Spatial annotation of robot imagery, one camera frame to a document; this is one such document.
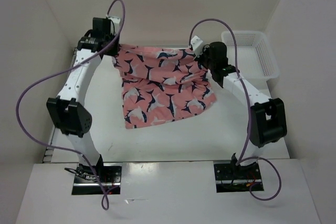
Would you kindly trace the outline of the pink shark print shorts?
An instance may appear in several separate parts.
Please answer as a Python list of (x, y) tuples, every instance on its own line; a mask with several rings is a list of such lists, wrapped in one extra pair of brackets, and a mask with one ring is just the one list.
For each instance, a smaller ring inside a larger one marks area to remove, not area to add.
[(122, 80), (126, 129), (187, 119), (216, 102), (208, 71), (194, 57), (191, 48), (120, 45), (112, 63)]

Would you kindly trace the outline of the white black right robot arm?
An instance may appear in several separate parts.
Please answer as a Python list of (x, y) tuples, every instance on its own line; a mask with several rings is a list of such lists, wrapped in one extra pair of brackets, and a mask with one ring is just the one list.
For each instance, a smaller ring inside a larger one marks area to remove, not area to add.
[(223, 42), (206, 44), (196, 39), (191, 47), (195, 60), (210, 71), (213, 80), (248, 109), (247, 140), (240, 155), (232, 156), (230, 166), (235, 178), (243, 178), (266, 145), (287, 135), (284, 102), (263, 94), (247, 81), (237, 69), (237, 64), (229, 63), (227, 47)]

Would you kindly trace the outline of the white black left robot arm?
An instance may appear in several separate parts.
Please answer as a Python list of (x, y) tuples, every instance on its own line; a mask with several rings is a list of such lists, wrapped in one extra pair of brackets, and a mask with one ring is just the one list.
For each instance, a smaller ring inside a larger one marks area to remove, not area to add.
[(118, 53), (117, 29), (122, 21), (122, 18), (113, 16), (93, 19), (92, 28), (78, 41), (73, 69), (65, 85), (55, 98), (49, 98), (46, 103), (55, 128), (60, 129), (77, 153), (77, 173), (86, 174), (93, 182), (104, 178), (105, 169), (102, 156), (91, 138), (92, 115), (85, 108), (85, 97), (102, 58)]

